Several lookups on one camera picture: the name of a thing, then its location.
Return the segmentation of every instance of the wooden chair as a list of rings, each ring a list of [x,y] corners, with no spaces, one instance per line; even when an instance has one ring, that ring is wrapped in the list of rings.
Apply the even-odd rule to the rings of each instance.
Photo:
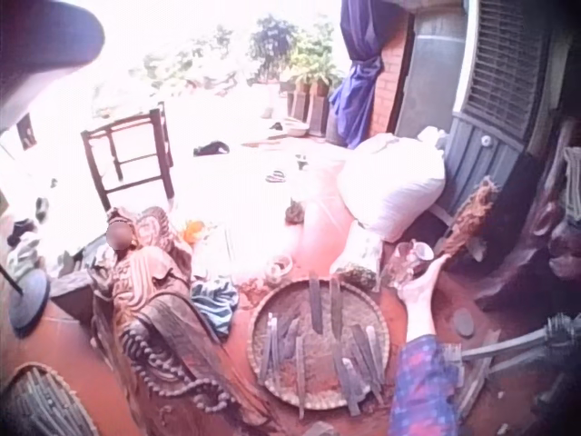
[[[133,129],[135,127],[144,126],[151,124],[153,127],[153,141],[155,143],[155,153],[138,155],[121,161],[118,156],[118,146],[113,140],[113,135],[117,134],[123,130]],[[91,171],[91,176],[93,177],[94,186],[99,194],[101,203],[105,211],[111,209],[111,203],[109,202],[108,195],[110,193],[115,193],[122,191],[124,189],[129,189],[134,186],[138,186],[144,183],[154,182],[157,180],[162,180],[163,188],[168,199],[173,198],[173,185],[172,178],[170,176],[170,168],[173,166],[172,150],[170,148],[170,142],[167,132],[167,123],[165,121],[165,107],[163,103],[160,103],[157,107],[149,111],[147,114],[138,114],[116,120],[113,123],[99,127],[98,129],[92,131],[84,131],[81,133],[84,144],[84,152],[87,157],[87,163],[89,163],[89,169]],[[111,154],[111,159],[107,159],[108,165],[106,168],[102,168],[101,171],[97,167],[97,162],[94,157],[94,148],[97,146],[95,142],[97,140],[102,140],[106,138],[109,143],[109,152]],[[125,144],[124,150],[134,150],[143,144]],[[137,161],[144,159],[152,159],[156,157],[160,173],[150,177],[137,179],[137,177],[131,177],[129,180],[123,178],[123,165],[133,164]]]

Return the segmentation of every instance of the blue cloth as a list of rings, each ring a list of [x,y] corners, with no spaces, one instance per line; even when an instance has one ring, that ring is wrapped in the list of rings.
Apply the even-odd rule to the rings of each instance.
[[[192,303],[218,336],[227,337],[234,311],[238,307],[238,291],[228,279],[196,282],[192,287]]]
[[[383,63],[381,49],[390,35],[390,21],[401,8],[383,0],[342,0],[340,27],[353,64],[330,97],[337,130],[350,149],[367,137],[375,81]]]
[[[434,335],[406,344],[399,356],[389,436],[456,436],[451,398],[456,377]]]

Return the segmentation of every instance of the patterned sleeve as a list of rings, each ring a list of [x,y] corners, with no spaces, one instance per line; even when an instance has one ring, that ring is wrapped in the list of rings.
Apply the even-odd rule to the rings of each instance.
[[[456,374],[445,364],[436,336],[407,343],[399,360],[389,436],[456,436],[455,384]]]

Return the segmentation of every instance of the brick wall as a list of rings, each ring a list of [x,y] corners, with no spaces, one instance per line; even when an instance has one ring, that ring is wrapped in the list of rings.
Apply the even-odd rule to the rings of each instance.
[[[398,30],[381,51],[383,72],[375,83],[369,136],[387,132],[391,118],[398,115],[394,112],[394,105],[397,100],[399,79],[403,75],[402,66],[408,41],[409,19],[408,14],[402,14],[398,22]]]

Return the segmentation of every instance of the blue curtain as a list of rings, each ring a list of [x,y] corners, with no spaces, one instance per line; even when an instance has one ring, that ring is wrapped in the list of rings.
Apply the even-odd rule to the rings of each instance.
[[[330,103],[339,135],[350,149],[367,136],[375,81],[383,68],[381,49],[401,12],[399,6],[384,0],[342,0],[340,27],[352,65]]]

